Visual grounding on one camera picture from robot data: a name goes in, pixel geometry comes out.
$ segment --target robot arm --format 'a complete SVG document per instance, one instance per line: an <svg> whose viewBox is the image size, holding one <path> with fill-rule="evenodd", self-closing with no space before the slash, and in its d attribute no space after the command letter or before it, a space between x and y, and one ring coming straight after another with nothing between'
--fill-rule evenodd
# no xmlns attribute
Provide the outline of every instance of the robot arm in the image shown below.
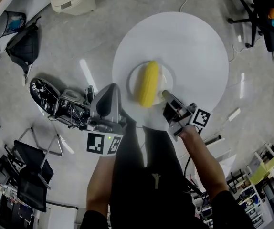
<svg viewBox="0 0 274 229"><path fill-rule="evenodd" d="M187 125L194 125L197 127L199 133L206 127L211 112L200 109L196 104L185 106L167 90L164 90L162 95L167 101L163 115L169 123L168 132L176 141L178 135Z"/></svg>
<svg viewBox="0 0 274 229"><path fill-rule="evenodd" d="M126 120L121 110L119 86L115 83L106 86L90 103L87 130L124 135Z"/></svg>

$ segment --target black mesh chair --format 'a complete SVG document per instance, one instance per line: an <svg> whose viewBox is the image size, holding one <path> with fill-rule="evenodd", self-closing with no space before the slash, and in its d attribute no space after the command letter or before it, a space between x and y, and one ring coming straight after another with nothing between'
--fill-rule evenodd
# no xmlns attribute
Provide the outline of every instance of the black mesh chair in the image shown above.
<svg viewBox="0 0 274 229"><path fill-rule="evenodd" d="M260 29L259 34L264 35L265 45L269 52L274 51L274 26L271 25L271 20L268 18L268 14L271 8L274 8L274 0L253 0L251 7L249 8L244 0L239 0L248 13L248 19L237 20L229 18L228 23L252 23L252 42L246 43L247 48L253 47L255 44L255 38L257 33L257 27Z"/></svg>
<svg viewBox="0 0 274 229"><path fill-rule="evenodd" d="M28 131L32 132L38 148L20 142ZM60 153L50 151L55 140L58 142ZM50 189L49 182L53 176L53 170L47 161L47 155L48 153L57 156L63 155L59 135L53 137L48 149L45 150L38 146L33 129L28 128L18 140L14 141L13 149L10 152L7 150L7 152L8 160L12 164L13 162L19 163L19 160L23 161L23 168L19 171L17 181L17 197L29 207L46 212L47 190Z"/></svg>
<svg viewBox="0 0 274 229"><path fill-rule="evenodd" d="M14 148L26 165L19 172L17 197L28 206L46 212L48 184L54 174L46 160L47 153L17 140Z"/></svg>

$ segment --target metal frame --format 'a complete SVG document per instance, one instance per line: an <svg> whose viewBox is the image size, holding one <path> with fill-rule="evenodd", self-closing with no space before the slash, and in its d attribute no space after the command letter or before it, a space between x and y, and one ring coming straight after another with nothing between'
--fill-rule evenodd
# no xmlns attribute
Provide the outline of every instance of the metal frame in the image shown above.
<svg viewBox="0 0 274 229"><path fill-rule="evenodd" d="M52 155L56 155L56 156L59 156L59 157L62 157L62 156L63 156L63 145L62 145L62 142L61 142L61 140L60 140L60 136L59 136L58 134L56 134L56 135L52 138L52 140L51 140L51 142L50 142L50 144L49 144L48 149L44 149L44 148L42 148L42 147L39 146L39 144L38 144L38 142L37 142L37 139L36 139L36 136L35 136L35 132L34 132L34 130L33 130L33 127L27 128L27 129L22 133L22 135L18 138L18 141L21 141L22 138L26 135L26 133L27 133L28 131L30 131L30 132L32 133L32 136L33 136L33 139L34 139L34 141L35 141L35 143L36 143L37 148L40 149L40 150L42 150L42 151L44 151L44 152L46 152L46 156L47 156L47 153L48 153L48 152L49 152L50 154L52 154ZM58 143L58 145L59 145L59 147L60 147L60 151L61 151L60 153L56 153L56 152L54 152L54 151L50 151L50 148L51 148L51 146L52 146L52 143L53 143L56 139L57 139L57 143Z"/></svg>
<svg viewBox="0 0 274 229"><path fill-rule="evenodd" d="M50 188L50 186L48 185L48 183L46 182L46 180L42 177L42 168L43 168L43 166L44 166L44 164L45 164L45 162L46 162L46 160L47 160L47 155L48 155L48 153L50 153L50 154L52 154L52 155L56 155L56 156L59 156L59 157L62 157L63 156L63 145L62 145L62 143L61 143L61 140L60 140L60 136L58 135L58 134L56 134L53 138L52 138L52 140L51 140L51 142L50 142L50 144L49 144L49 146L48 146L48 149L44 149L44 148L42 148L42 147L40 147L39 146L39 144L38 144L38 141L37 141L37 139L36 139L36 136L35 136L35 132L34 132L34 130L33 130L33 128L32 127L30 127L30 128L27 128L23 133L22 133L22 135L18 138L18 141L21 141L22 140L22 138L26 135L26 133L27 132L31 132L32 133L32 136L33 136L33 139L34 139L34 141L35 141L35 143L36 143L36 146L37 146L37 148L39 149L39 150L42 150L42 151L44 151L44 152L46 152L46 154L45 154L45 157L44 157L44 159L43 159L43 161L42 161L42 163L41 163L41 166L40 166L40 172L37 174L38 175L38 177L40 178L40 180L42 181L42 183L50 190L51 188ZM53 151L50 151L50 149L51 149L51 147L52 147L52 144L54 143L54 141L55 140L57 140L57 143L58 143L58 145L59 145L59 147L60 147L60 153L56 153L56 152L53 152ZM15 152L15 147L10 151L10 152L8 152L8 150L6 149L6 151L8 152L8 154L9 155L11 155L11 156L14 156L14 152Z"/></svg>

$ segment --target person's arm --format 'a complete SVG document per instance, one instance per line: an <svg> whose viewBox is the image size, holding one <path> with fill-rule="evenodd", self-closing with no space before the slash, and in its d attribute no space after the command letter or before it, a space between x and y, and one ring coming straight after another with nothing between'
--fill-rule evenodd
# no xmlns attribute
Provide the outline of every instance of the person's arm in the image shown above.
<svg viewBox="0 0 274 229"><path fill-rule="evenodd" d="M212 201L222 191L228 191L220 164L211 155L194 126L187 126L179 134L198 171L200 180Z"/></svg>
<svg viewBox="0 0 274 229"><path fill-rule="evenodd" d="M116 156L100 157L88 184L86 211L97 211L107 218Z"/></svg>

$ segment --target person's hand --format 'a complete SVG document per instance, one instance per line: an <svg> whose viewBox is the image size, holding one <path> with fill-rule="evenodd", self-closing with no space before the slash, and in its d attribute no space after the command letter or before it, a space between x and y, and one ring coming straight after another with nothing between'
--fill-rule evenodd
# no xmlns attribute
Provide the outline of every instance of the person's hand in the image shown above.
<svg viewBox="0 0 274 229"><path fill-rule="evenodd" d="M188 136L193 136L193 135L196 135L196 134L198 134L197 127L194 126L194 125L188 125L188 126L183 128L183 130L179 134L179 137L181 139L184 139Z"/></svg>

